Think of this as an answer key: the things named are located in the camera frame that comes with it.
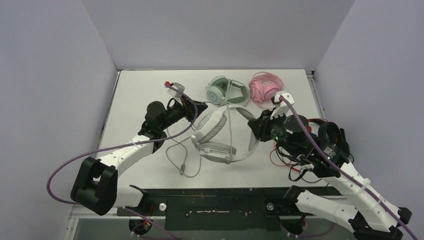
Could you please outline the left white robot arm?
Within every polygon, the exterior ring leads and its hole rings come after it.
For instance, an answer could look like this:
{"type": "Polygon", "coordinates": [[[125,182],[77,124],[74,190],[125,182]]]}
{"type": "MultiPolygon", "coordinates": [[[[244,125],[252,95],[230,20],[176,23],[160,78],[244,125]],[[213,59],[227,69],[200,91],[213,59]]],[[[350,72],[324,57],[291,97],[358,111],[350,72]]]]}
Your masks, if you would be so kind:
{"type": "Polygon", "coordinates": [[[144,157],[155,153],[169,137],[165,130],[182,119],[193,123],[208,106],[205,102],[190,102],[172,98],[173,105],[151,102],[146,108],[140,131],[124,147],[100,158],[87,157],[81,163],[70,198],[103,216],[112,208],[130,207],[137,215],[145,214],[150,202],[146,191],[134,185],[119,187],[119,177],[144,157]]]}

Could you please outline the mint green headphones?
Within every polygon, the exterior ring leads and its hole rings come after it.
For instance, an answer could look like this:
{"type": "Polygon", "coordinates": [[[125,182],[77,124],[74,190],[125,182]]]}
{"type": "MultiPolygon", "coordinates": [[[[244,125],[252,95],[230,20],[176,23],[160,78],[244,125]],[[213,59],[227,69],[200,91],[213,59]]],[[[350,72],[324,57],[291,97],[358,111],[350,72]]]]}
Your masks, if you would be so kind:
{"type": "Polygon", "coordinates": [[[223,75],[213,78],[205,90],[208,101],[217,106],[227,104],[245,106],[250,99],[250,92],[246,85],[223,75]],[[230,98],[230,92],[234,89],[239,89],[241,96],[230,98]]]}

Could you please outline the pink cat-ear headphones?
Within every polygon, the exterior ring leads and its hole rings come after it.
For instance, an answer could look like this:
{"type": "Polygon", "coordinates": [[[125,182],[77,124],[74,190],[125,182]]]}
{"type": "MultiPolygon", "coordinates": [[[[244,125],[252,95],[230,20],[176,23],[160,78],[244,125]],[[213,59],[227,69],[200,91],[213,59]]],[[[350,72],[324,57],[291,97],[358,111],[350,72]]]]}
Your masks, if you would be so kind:
{"type": "Polygon", "coordinates": [[[248,83],[250,99],[261,109],[271,109],[268,102],[272,96],[284,89],[283,81],[276,74],[260,71],[248,83]]]}

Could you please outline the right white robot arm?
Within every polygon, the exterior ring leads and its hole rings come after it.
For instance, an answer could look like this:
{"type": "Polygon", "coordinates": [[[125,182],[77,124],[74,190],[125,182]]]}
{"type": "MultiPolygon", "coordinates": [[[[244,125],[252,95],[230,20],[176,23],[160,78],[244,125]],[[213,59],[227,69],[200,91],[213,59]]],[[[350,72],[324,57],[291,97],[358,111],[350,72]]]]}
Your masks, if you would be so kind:
{"type": "Polygon", "coordinates": [[[384,199],[355,169],[345,132],[334,122],[302,115],[273,118],[264,110],[248,121],[261,142],[274,141],[279,153],[334,187],[348,200],[341,204],[293,185],[283,196],[284,210],[312,214],[342,226],[358,240],[400,240],[401,225],[412,213],[384,199]]]}

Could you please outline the white gaming headset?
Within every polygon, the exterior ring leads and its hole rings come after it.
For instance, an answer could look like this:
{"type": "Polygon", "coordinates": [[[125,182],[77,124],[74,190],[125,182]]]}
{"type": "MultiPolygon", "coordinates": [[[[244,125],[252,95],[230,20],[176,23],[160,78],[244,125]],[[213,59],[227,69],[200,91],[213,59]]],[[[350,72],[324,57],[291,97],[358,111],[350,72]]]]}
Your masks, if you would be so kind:
{"type": "Polygon", "coordinates": [[[216,110],[205,115],[194,128],[193,135],[181,141],[175,141],[175,144],[169,146],[165,150],[166,159],[178,171],[179,175],[186,178],[195,178],[202,170],[202,163],[205,162],[209,167],[211,164],[225,164],[231,172],[241,172],[253,167],[252,161],[248,158],[255,152],[259,145],[259,139],[253,133],[250,139],[247,151],[243,154],[237,153],[234,147],[235,136],[239,135],[238,129],[233,130],[232,127],[236,123],[232,123],[232,111],[240,114],[247,121],[255,119],[255,116],[245,107],[238,104],[229,104],[221,106],[216,110]],[[186,163],[189,151],[184,142],[190,140],[199,155],[199,165],[195,174],[188,175],[186,173],[186,163]],[[169,154],[171,148],[182,146],[184,149],[183,162],[178,166],[172,157],[176,154],[169,154]]]}

